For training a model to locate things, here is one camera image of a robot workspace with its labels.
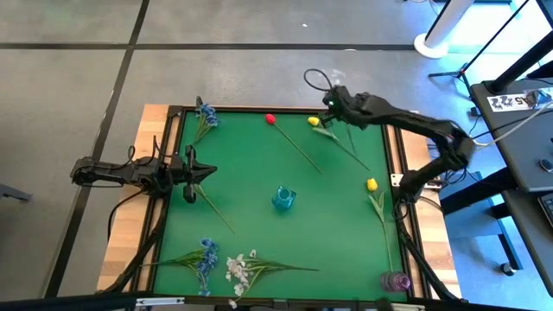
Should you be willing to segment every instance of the sticker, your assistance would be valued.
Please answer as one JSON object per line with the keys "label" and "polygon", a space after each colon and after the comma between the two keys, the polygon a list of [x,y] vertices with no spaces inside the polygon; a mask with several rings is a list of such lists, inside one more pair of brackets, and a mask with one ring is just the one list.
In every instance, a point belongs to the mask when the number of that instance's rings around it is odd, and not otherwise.
{"label": "sticker", "polygon": [[525,90],[521,94],[490,96],[487,98],[493,112],[522,111],[534,109],[553,100],[553,88]]}

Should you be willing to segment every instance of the gray floor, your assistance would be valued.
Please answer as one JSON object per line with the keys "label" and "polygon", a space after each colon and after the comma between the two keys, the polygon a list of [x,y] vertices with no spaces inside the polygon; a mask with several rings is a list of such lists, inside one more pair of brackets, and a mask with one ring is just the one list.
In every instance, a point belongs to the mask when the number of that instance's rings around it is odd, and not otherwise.
{"label": "gray floor", "polygon": [[[0,42],[126,43],[140,4],[139,0],[4,0],[0,2]],[[471,14],[479,16],[479,10],[489,12],[490,7],[473,7]],[[505,7],[500,12],[497,15],[503,19],[510,15]],[[427,3],[400,0],[370,4],[359,0],[152,0],[138,41],[409,45],[434,19]],[[456,31],[463,33],[463,27]],[[458,35],[452,40],[458,50],[470,51],[485,39],[463,43]],[[68,177],[70,169],[77,158],[90,152],[123,55],[123,50],[0,49],[0,182],[35,194],[28,204],[0,200],[0,283],[9,284],[0,291],[0,300],[41,294],[76,190]],[[325,70],[352,92],[374,92],[398,107],[450,118],[470,129],[474,120],[467,110],[473,105],[462,83],[426,76],[455,70],[471,57],[453,53],[428,60],[413,51],[135,51],[102,158],[125,160],[144,104],[192,104],[201,95],[216,105],[320,106],[321,93],[302,81],[309,67]],[[517,58],[516,54],[484,54],[469,78],[472,82],[492,79]],[[474,132],[484,130],[486,126],[479,123]],[[474,158],[471,170],[486,168],[484,173],[490,174],[502,165],[497,149],[489,148]],[[107,215],[117,199],[117,191],[92,192],[62,295],[95,290]],[[524,251],[519,238],[516,243]],[[489,238],[452,242],[463,295],[479,303],[551,306],[525,255],[528,269],[515,278],[493,274],[491,264],[481,262],[481,258],[503,262],[498,245]],[[474,275],[489,276],[489,286],[475,283]],[[534,289],[529,301],[526,298]]]}

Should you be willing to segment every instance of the yellow tulip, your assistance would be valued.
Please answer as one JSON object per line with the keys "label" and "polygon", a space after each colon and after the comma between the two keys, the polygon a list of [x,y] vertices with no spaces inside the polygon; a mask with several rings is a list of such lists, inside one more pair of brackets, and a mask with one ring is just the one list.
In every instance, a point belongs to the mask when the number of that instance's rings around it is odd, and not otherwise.
{"label": "yellow tulip", "polygon": [[319,125],[320,120],[317,117],[308,117],[308,122],[313,126],[317,126]]}
{"label": "yellow tulip", "polygon": [[371,178],[366,181],[366,188],[369,189],[370,192],[375,192],[378,189],[377,181],[374,180],[374,178]]}

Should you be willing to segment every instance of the white stand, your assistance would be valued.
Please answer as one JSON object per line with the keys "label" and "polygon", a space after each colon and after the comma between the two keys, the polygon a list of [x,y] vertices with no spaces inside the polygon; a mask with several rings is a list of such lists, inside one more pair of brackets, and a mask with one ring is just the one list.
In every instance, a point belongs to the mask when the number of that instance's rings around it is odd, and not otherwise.
{"label": "white stand", "polygon": [[448,54],[448,36],[474,0],[450,0],[427,34],[415,38],[415,49],[423,56],[438,59]]}

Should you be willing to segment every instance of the white base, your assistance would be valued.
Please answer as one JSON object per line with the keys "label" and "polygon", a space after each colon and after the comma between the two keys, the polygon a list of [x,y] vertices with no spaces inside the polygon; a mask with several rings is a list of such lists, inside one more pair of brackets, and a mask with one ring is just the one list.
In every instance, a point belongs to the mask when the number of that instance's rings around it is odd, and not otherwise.
{"label": "white base", "polygon": [[422,56],[426,56],[431,59],[439,59],[448,54],[449,44],[445,41],[435,48],[429,48],[424,44],[424,38],[426,34],[420,34],[415,38],[415,50]]}

